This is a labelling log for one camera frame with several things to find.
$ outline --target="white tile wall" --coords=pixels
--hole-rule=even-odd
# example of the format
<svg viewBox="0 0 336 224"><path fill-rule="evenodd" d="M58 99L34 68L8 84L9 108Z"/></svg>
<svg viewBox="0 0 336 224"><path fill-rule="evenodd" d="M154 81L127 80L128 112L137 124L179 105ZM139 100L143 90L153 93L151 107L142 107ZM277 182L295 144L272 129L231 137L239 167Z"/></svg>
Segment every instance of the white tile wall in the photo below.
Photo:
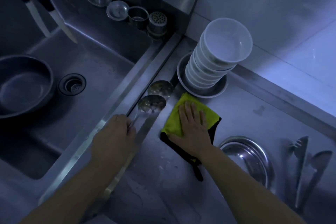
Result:
<svg viewBox="0 0 336 224"><path fill-rule="evenodd" d="M198 41L219 17L260 47L244 66L336 116L336 0L198 0L186 34Z"/></svg>

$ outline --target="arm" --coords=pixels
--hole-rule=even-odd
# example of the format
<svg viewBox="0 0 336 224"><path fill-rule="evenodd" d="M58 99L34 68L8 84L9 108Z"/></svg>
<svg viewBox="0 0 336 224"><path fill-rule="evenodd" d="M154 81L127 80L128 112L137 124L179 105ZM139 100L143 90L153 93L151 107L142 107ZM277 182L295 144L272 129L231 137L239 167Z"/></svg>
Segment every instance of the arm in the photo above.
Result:
<svg viewBox="0 0 336 224"><path fill-rule="evenodd" d="M169 139L199 158L227 201L238 223L305 223L294 211L211 145L204 113L194 104L179 108L184 138Z"/></svg>
<svg viewBox="0 0 336 224"><path fill-rule="evenodd" d="M89 164L72 177L21 224L69 223L80 221L85 210L104 192L118 174L134 146L135 128L127 132L131 120L113 116L92 142Z"/></svg>

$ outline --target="sink drain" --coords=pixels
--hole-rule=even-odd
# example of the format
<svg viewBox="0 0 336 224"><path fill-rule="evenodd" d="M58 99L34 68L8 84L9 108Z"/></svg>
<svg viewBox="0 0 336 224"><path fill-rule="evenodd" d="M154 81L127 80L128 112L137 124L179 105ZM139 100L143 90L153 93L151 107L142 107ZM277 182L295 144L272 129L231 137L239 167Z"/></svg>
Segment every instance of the sink drain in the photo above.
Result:
<svg viewBox="0 0 336 224"><path fill-rule="evenodd" d="M81 93L86 86L86 80L80 74L68 74L58 83L60 92L67 96Z"/></svg>

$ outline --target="forearm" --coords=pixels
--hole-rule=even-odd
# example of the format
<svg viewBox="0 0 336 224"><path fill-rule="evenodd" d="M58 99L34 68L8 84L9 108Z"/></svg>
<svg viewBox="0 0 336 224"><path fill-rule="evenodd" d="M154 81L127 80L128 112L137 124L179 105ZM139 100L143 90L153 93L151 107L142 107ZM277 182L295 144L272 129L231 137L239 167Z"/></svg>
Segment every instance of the forearm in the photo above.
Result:
<svg viewBox="0 0 336 224"><path fill-rule="evenodd" d="M238 223L304 223L275 195L245 173L219 148L201 159Z"/></svg>
<svg viewBox="0 0 336 224"><path fill-rule="evenodd" d="M90 162L72 177L42 205L34 209L21 224L69 223L80 221L85 210L103 193L117 175L120 164L116 163L108 171Z"/></svg>

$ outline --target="towel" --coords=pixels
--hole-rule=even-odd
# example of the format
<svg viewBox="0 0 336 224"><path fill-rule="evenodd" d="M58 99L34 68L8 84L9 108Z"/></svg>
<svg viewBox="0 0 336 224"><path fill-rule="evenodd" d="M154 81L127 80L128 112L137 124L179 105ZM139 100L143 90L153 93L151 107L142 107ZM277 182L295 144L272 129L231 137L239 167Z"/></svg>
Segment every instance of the towel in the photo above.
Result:
<svg viewBox="0 0 336 224"><path fill-rule="evenodd" d="M161 131L160 139L164 143L166 143L169 147L171 147L174 151L176 151L185 161L190 163L193 167L196 178L199 181L203 181L203 176L198 168L198 165L201 164L200 160L194 156L191 156L189 153L187 153L182 148L180 148L179 146L177 146L168 139L168 135L170 134L175 134L179 137L183 137L183 131L179 116L179 106L181 104L184 104L184 102L186 101L194 102L197 107L197 110L198 111L203 110L203 112L205 113L208 122L208 133L211 139L211 143L213 144L217 125L222 119L217 113L215 113L209 107L207 107L206 105L204 105L203 103L201 103L195 97L193 97L188 93L182 94L180 100L174 106L165 126Z"/></svg>

